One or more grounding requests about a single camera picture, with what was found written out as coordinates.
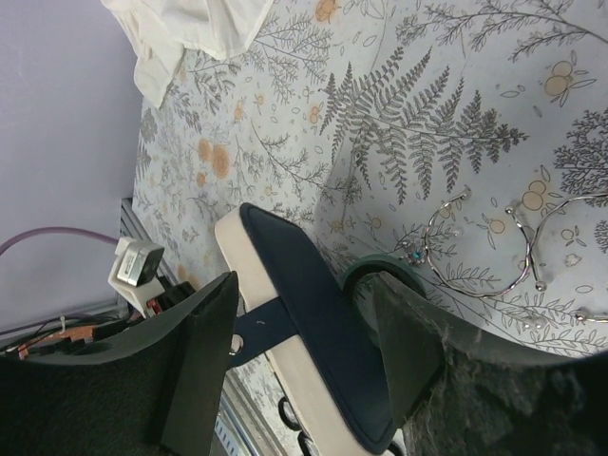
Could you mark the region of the cream navy jewelry box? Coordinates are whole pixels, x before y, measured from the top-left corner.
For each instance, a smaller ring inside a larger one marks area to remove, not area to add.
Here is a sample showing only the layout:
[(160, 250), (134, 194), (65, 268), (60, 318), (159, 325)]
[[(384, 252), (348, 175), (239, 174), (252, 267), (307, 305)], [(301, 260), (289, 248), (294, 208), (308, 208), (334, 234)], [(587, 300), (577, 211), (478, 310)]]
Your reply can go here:
[(215, 236), (244, 300), (233, 366), (267, 356), (296, 428), (320, 454), (384, 454), (396, 425), (380, 351), (307, 234), (243, 203)]

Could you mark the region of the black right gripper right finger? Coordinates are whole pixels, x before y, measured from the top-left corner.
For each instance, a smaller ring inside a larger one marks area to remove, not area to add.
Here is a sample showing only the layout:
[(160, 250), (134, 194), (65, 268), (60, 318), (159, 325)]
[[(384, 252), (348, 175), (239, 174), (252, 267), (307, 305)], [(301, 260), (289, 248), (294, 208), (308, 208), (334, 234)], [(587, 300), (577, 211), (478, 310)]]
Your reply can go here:
[(380, 323), (406, 323), (438, 337), (445, 370), (404, 425), (410, 455), (604, 455), (607, 452), (607, 355), (525, 366), (473, 354), (427, 304), (383, 273), (374, 301)]

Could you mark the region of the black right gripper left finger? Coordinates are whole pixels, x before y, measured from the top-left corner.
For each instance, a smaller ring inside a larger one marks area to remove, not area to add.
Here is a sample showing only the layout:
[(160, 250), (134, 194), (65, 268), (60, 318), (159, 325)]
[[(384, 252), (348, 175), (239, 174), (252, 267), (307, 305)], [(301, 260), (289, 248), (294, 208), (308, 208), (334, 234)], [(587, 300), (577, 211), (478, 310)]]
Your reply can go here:
[(238, 276), (71, 353), (1, 361), (5, 455), (206, 455), (229, 367)]

